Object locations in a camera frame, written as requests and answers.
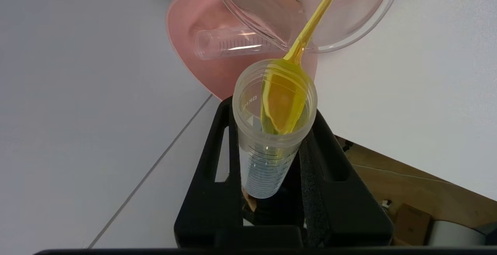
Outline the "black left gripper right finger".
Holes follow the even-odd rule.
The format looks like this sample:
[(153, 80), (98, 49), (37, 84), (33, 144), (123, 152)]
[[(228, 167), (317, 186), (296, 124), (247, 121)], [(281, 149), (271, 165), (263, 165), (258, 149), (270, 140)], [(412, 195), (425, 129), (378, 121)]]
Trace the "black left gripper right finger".
[(393, 222), (319, 111), (298, 151), (307, 247), (388, 246)]

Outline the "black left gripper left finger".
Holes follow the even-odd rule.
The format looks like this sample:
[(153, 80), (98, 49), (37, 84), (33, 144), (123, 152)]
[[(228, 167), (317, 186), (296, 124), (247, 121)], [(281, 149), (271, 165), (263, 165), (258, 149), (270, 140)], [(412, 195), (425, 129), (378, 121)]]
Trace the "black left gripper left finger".
[[(179, 248), (215, 246), (219, 231), (243, 225), (241, 212), (241, 165), (232, 97), (223, 100), (212, 121), (208, 137), (188, 192), (174, 223)], [(229, 175), (216, 182), (222, 138), (229, 135)]]

